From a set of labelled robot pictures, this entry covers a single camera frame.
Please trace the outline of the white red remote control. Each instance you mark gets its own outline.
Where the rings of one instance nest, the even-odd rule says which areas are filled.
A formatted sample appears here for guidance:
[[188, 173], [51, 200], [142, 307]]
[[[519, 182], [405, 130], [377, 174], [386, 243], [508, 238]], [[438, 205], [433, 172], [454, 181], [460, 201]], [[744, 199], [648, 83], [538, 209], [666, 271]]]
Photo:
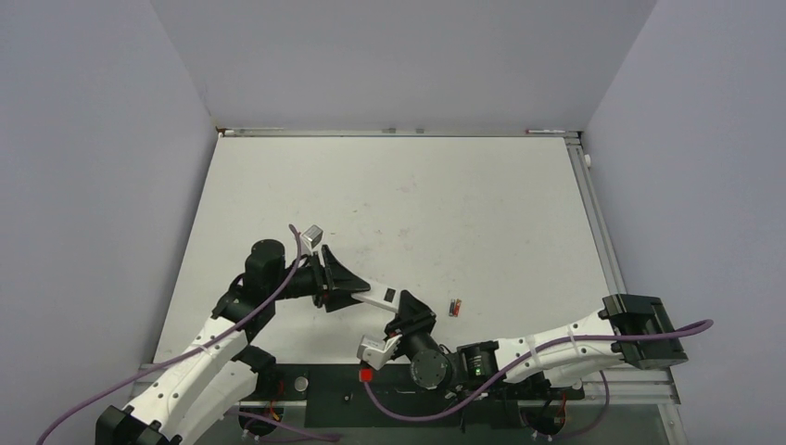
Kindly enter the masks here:
[[351, 297], [378, 309], [398, 313], [400, 291], [389, 286], [373, 286], [369, 291], [354, 293]]

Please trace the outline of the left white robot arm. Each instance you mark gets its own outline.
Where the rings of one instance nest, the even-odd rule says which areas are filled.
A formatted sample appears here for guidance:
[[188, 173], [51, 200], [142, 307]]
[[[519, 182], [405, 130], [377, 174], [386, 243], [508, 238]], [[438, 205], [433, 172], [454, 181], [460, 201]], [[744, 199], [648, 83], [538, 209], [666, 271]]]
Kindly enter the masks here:
[[238, 401], [263, 399], [276, 385], [274, 357], [253, 339], [282, 299], [308, 297], [328, 312], [362, 301], [373, 285], [352, 273], [316, 240], [297, 235], [292, 263], [284, 245], [253, 245], [244, 271], [229, 285], [191, 344], [155, 365], [160, 376], [124, 407], [109, 406], [95, 424], [97, 444], [191, 444]]

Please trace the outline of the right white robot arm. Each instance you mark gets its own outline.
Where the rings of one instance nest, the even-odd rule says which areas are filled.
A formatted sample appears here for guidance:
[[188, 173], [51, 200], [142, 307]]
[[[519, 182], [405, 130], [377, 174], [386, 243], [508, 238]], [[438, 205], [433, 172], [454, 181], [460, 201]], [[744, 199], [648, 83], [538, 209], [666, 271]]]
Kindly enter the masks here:
[[432, 336], [434, 312], [405, 291], [384, 333], [397, 342], [393, 358], [406, 357], [412, 381], [425, 389], [469, 390], [524, 382], [531, 394], [546, 397], [620, 363], [652, 370], [688, 360], [659, 298], [614, 294], [602, 303], [599, 311], [571, 324], [463, 345], [448, 353]]

